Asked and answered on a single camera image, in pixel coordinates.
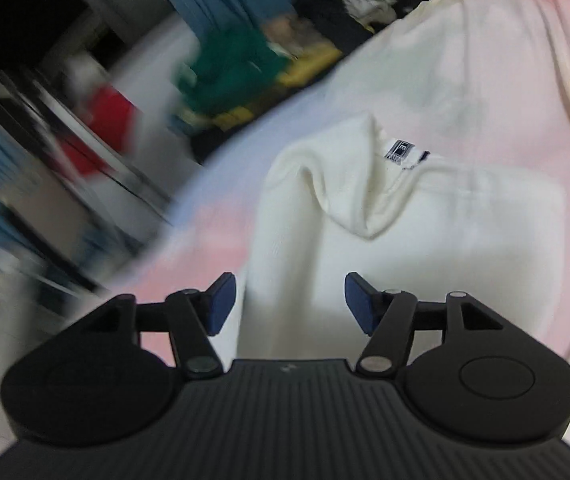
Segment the black sofa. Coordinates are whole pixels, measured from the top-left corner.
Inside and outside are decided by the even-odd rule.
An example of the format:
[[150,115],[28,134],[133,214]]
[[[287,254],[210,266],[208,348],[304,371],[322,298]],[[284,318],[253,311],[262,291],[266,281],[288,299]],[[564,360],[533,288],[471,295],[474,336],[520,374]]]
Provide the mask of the black sofa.
[[409,0],[294,0],[299,18],[308,20],[344,55],[404,18]]

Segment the red garment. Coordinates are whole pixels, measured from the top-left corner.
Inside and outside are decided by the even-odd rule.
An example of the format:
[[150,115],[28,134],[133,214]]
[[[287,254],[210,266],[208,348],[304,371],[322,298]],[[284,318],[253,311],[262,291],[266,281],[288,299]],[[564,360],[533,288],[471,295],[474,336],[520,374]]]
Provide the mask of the red garment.
[[[131,148],[132,131],[139,110],[111,84],[96,90],[87,102],[81,120],[110,148],[125,155]],[[82,177],[91,177],[107,169],[107,163],[72,133],[62,133],[58,143]]]

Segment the green garment pile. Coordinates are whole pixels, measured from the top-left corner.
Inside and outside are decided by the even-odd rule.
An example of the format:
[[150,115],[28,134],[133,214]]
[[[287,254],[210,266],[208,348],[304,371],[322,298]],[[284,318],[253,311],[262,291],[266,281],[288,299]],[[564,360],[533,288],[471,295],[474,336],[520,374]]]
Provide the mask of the green garment pile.
[[260,29],[214,29],[200,41],[193,61],[181,65],[175,85],[194,113],[213,117],[260,96],[287,69]]

